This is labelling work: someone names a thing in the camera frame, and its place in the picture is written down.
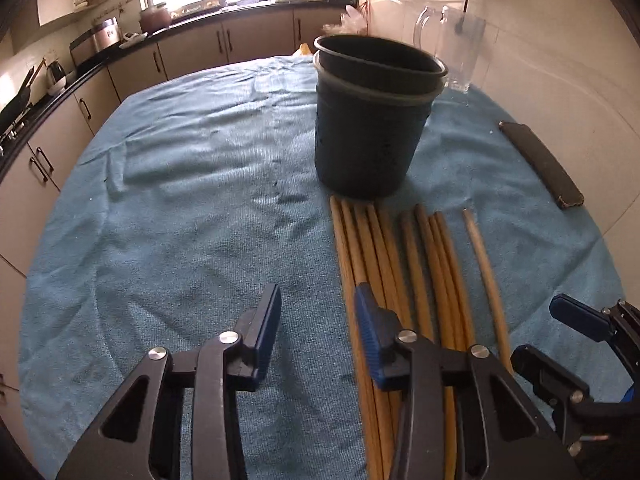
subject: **clear plastic jug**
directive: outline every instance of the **clear plastic jug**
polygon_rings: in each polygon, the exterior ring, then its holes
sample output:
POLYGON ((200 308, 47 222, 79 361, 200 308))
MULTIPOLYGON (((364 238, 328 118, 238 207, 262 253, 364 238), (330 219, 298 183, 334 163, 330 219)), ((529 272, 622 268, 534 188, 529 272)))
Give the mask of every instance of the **clear plastic jug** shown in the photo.
POLYGON ((449 69, 446 86, 454 90, 469 90, 471 76, 476 67, 480 43, 484 36, 485 20, 468 12, 444 6, 442 10, 425 7, 414 27, 414 46, 422 48, 420 37, 427 21, 437 16, 440 19, 438 39, 433 54, 449 69))

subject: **countertop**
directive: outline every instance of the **countertop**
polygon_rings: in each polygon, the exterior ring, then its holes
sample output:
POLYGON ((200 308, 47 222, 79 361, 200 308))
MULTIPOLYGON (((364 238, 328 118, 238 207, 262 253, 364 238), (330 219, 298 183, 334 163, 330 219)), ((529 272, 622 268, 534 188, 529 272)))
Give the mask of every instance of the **countertop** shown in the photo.
POLYGON ((217 20, 223 20, 230 14, 242 13, 242 12, 269 12, 274 8, 278 9, 286 9, 287 7, 297 7, 297 8, 309 8, 309 7, 323 7, 323 6, 346 6, 346 5, 358 5, 358 0, 320 0, 320 1, 293 1, 293 2, 279 2, 273 3, 271 1, 266 2, 257 2, 254 4, 245 4, 245 5, 235 5, 223 7, 222 9, 215 10, 213 12, 207 14, 201 14, 199 16, 195 16, 191 19, 182 20, 179 23, 175 23, 167 28, 162 30, 158 30, 157 32, 149 35, 144 41, 133 45, 129 48, 115 48, 113 49, 109 56, 100 62, 98 62, 94 67, 89 69, 87 72, 82 74, 78 79, 68 85, 63 92, 58 94, 57 96, 51 97, 49 95, 45 95, 42 99, 40 99, 36 104, 33 105, 32 109, 28 113, 29 124, 25 126, 20 133, 17 135, 15 139, 15 145, 12 147, 11 151, 7 153, 2 159, 0 159, 0 182, 4 178, 5 174, 11 168, 12 163, 14 162, 17 155, 22 151, 22 149, 27 145, 29 139, 33 136, 33 134, 38 130, 38 128, 42 125, 42 123, 53 113, 53 111, 62 103, 66 98, 73 95, 74 91, 80 88, 85 82, 91 79, 95 74, 100 72, 104 67, 106 67, 109 63, 116 61, 122 57, 131 54, 143 48, 149 44, 157 43, 159 40, 163 38, 168 38, 169 36, 174 36, 175 34, 179 34, 184 30, 188 30, 189 28, 199 27, 201 25, 205 25, 207 23, 216 22, 217 20))

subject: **brown case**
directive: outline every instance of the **brown case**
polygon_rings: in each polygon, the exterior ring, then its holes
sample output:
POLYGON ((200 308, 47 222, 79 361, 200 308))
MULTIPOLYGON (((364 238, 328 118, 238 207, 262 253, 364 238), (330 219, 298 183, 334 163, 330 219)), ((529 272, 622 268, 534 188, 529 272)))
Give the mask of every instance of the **brown case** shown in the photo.
POLYGON ((526 124, 505 121, 501 121, 499 126, 540 177, 560 209, 584 204, 584 195, 531 128, 526 124))

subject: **wooden stick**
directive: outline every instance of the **wooden stick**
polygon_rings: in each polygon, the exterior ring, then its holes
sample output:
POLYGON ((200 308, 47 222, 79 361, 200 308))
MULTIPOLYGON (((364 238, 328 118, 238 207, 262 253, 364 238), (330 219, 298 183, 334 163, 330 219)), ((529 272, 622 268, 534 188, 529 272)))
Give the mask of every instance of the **wooden stick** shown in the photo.
POLYGON ((373 297, 376 298, 378 306, 386 307, 389 299, 385 296, 382 287, 382 279, 380 277, 380 268, 378 267, 378 259, 376 257, 376 249, 373 245, 373 238, 367 222, 367 215, 361 205, 355 205, 353 210, 356 213, 356 224, 358 226, 358 234, 360 235, 360 243, 362 245, 362 253, 364 254, 364 264, 367 269, 367 277, 373 297))
MULTIPOLYGON (((360 252, 360 244, 358 242, 358 237, 356 236, 356 229, 353 225, 353 217, 351 216, 351 208, 349 203, 346 200, 342 200, 342 214, 344 216, 344 223, 347 227, 347 240, 349 242, 349 252, 351 254, 351 263, 353 264, 353 269, 358 268, 358 272, 356 272, 356 276, 360 275, 361 281, 359 282, 356 278, 357 283, 363 283, 367 281, 367 275, 364 274, 364 266, 362 264, 362 253, 360 252)), ((369 231, 368 224, 363 226, 366 228, 366 231, 369 231)), ((367 232, 363 232, 364 238, 367 237, 367 232)), ((375 266, 378 268, 378 264, 373 262, 371 268, 375 266)), ((384 479, 386 480, 391 472, 391 466, 393 465, 393 456, 394 456, 394 427, 391 416, 391 406, 389 401, 389 394, 386 392, 381 392, 375 385, 373 386, 373 396, 375 400, 375 408, 376 408, 376 416, 377 416, 377 426, 378 426, 378 438, 380 441, 380 453, 382 460, 382 474, 384 479)))
MULTIPOLYGON (((440 259, 436 250, 433 232, 429 225, 427 213, 422 204, 415 207, 415 215, 420 226, 422 243, 427 254, 429 269, 431 271, 431 281, 436 295, 436 305, 438 307, 438 324, 440 325, 440 343, 445 348, 455 349, 455 339, 453 327, 451 325, 449 298, 447 288, 440 267, 440 259)), ((456 409, 453 397, 453 389, 444 389, 444 471, 445 480, 454 480, 456 477, 456 457, 458 454, 456 440, 456 409)))
POLYGON ((402 264, 400 263, 400 254, 398 253, 393 224, 389 218, 389 212, 381 204, 378 204, 378 218, 380 219, 380 227, 382 227, 382 234, 385 239, 386 252, 389 255, 389 262, 391 263, 391 270, 393 271, 394 282, 396 284, 398 297, 398 310, 396 312, 398 313, 402 326, 413 329, 414 323, 409 307, 409 295, 406 291, 406 283, 404 281, 404 273, 402 272, 402 264))
POLYGON ((482 235, 480 229, 476 225, 473 215, 469 209, 463 209, 462 214, 465 217, 466 230, 471 238, 471 244, 476 252, 478 258, 478 264, 480 266, 480 273, 482 274, 482 281, 484 282, 484 288, 489 299, 489 307, 491 308, 491 314, 494 318, 495 336, 498 340, 498 351, 500 352, 500 361, 507 370, 513 374, 513 367, 511 367, 511 346, 509 343, 509 329, 507 328, 507 322, 504 319, 504 307, 502 306, 502 300, 500 298, 500 290, 498 290, 498 284, 495 281, 494 272, 491 268, 491 262, 489 261, 489 255, 486 253, 484 241, 482 241, 482 235))
POLYGON ((338 253, 338 266, 340 267, 340 280, 342 282, 342 294, 346 306, 351 339, 351 352, 353 355, 353 367, 358 385, 358 403, 362 418, 362 431, 364 434, 365 454, 367 458, 367 473, 369 480, 386 480, 383 476, 382 455, 380 450, 380 435, 378 433, 378 419, 376 416, 373 384, 369 378, 367 364, 362 350, 358 323, 354 305, 354 281, 353 271, 347 240, 342 224, 340 208, 335 196, 330 198, 331 215, 334 221, 335 247, 338 253))
MULTIPOLYGON (((396 282, 394 281, 393 272, 391 270, 391 264, 389 263, 389 256, 386 252, 385 239, 383 238, 382 229, 380 228, 380 222, 378 221, 378 215, 376 214, 376 208, 373 204, 367 205, 367 216, 369 217, 369 223, 371 225, 371 231, 373 233, 373 241, 376 248, 376 255, 378 256, 378 263, 380 264, 380 273, 382 274, 382 286, 385 289, 386 307, 389 310, 393 310, 400 320, 400 324, 404 328, 413 329, 412 324, 407 325, 406 316, 403 315, 398 305, 398 295, 396 293, 396 282)), ((400 409, 402 408, 402 395, 400 392, 389 392, 389 402, 391 404, 391 422, 394 428, 394 437, 398 435, 398 423, 400 421, 400 409)))
POLYGON ((447 259, 449 261, 449 267, 453 277, 453 282, 456 287, 456 294, 458 296, 458 306, 460 308, 460 316, 462 317, 462 325, 465 331, 465 350, 470 346, 476 344, 476 330, 474 329, 473 317, 471 316, 471 307, 469 305, 469 295, 466 291, 465 282, 462 279, 462 271, 460 270, 460 263, 458 262, 458 256, 456 254, 456 248, 453 245, 451 238, 451 232, 447 226, 447 221, 441 211, 436 211, 436 222, 440 229, 440 235, 444 242, 444 248, 447 251, 447 259))
POLYGON ((444 248, 440 229, 438 229, 438 223, 434 216, 429 217, 429 226, 431 227, 431 232, 433 232, 436 250, 438 251, 438 259, 440 260, 440 267, 442 268, 442 275, 444 277, 444 285, 447 288, 451 326, 453 327, 453 339, 456 345, 456 350, 465 351, 465 331, 462 328, 462 318, 460 316, 460 308, 458 306, 458 295, 456 294, 456 287, 453 284, 453 278, 451 277, 451 268, 449 267, 449 261, 447 260, 447 252, 444 248))
POLYGON ((411 284, 414 289, 414 306, 418 315, 420 333, 428 339, 433 340, 433 323, 431 322, 431 309, 429 307, 429 297, 427 296, 427 286, 422 273, 420 256, 418 256, 418 246, 414 236, 414 227, 411 221, 411 213, 405 211, 400 215, 400 226, 402 228, 402 240, 404 241, 404 251, 409 263, 409 274, 411 284))

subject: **metal screw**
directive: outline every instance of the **metal screw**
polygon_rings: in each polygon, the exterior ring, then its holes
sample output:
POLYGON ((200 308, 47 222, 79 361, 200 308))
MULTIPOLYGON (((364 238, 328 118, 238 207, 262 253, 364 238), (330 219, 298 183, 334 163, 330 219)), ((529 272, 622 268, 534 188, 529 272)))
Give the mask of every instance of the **metal screw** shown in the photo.
POLYGON ((401 330, 398 333, 398 339, 403 343, 415 343, 415 340, 418 339, 418 336, 412 330, 401 330))
POLYGON ((165 355, 166 348, 164 348, 163 346, 156 346, 155 348, 149 350, 149 359, 151 359, 152 361, 159 361, 160 359, 164 359, 165 355))
POLYGON ((218 339, 220 339, 220 342, 222 344, 230 345, 231 343, 235 343, 236 341, 238 341, 239 337, 240 336, 238 335, 238 332, 228 330, 227 332, 223 332, 222 334, 220 334, 218 336, 218 339))
POLYGON ((482 345, 473 345, 471 347, 471 355, 478 359, 487 359, 489 357, 489 349, 482 345))
POLYGON ((569 397, 569 400, 574 404, 578 404, 582 402, 583 399, 584 399, 584 393, 582 393, 580 390, 575 390, 571 394, 571 397, 569 397))
POLYGON ((582 451, 582 443, 579 440, 576 440, 573 444, 569 446, 569 454, 571 456, 578 456, 578 453, 582 451))

